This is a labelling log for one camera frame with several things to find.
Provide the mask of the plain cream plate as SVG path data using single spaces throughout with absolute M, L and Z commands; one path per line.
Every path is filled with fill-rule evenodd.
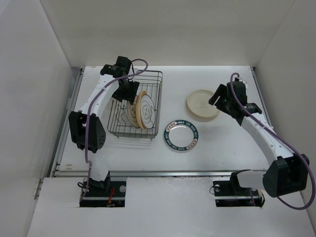
M 206 89 L 193 91 L 187 97 L 187 107 L 189 111 L 200 119 L 213 119 L 219 115 L 220 111 L 208 100 L 214 95 L 214 92 Z

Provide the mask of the white plate green lettered rim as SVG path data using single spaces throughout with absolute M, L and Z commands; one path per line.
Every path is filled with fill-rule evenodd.
M 184 153 L 192 150 L 197 145 L 199 133 L 192 122 L 178 119 L 166 126 L 163 138 L 170 149 Z

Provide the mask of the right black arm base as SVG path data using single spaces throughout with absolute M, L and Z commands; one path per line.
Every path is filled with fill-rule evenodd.
M 234 188 L 230 180 L 213 180 L 209 189 L 215 196 L 216 207 L 259 207 L 265 204 L 260 190 L 252 188 Z

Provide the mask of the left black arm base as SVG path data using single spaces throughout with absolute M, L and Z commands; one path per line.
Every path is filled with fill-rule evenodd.
M 81 188 L 80 207 L 125 207 L 126 180 L 111 181 L 107 191 L 89 186 L 86 192 L 86 183 L 86 181 L 78 182 Z

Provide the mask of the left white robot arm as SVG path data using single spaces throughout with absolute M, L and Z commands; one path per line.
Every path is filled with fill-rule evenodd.
M 118 56 L 115 64 L 106 64 L 100 71 L 100 77 L 92 94 L 77 111 L 69 114 L 71 140 L 77 148 L 84 151 L 84 159 L 88 164 L 88 177 L 82 188 L 82 196 L 95 191 L 105 196 L 111 188 L 111 178 L 107 167 L 99 169 L 92 157 L 106 141 L 106 132 L 101 117 L 107 104 L 115 99 L 119 102 L 134 103 L 139 83 L 133 78 L 143 71 L 135 69 L 135 60 Z

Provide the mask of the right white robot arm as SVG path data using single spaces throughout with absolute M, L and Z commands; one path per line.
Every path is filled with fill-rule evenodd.
M 219 85 L 209 104 L 230 115 L 248 132 L 268 161 L 267 171 L 240 170 L 231 175 L 229 189 L 239 195 L 246 188 L 263 189 L 273 198 L 306 188 L 309 163 L 271 135 L 273 131 L 255 103 L 248 103 L 245 84 L 234 81 Z

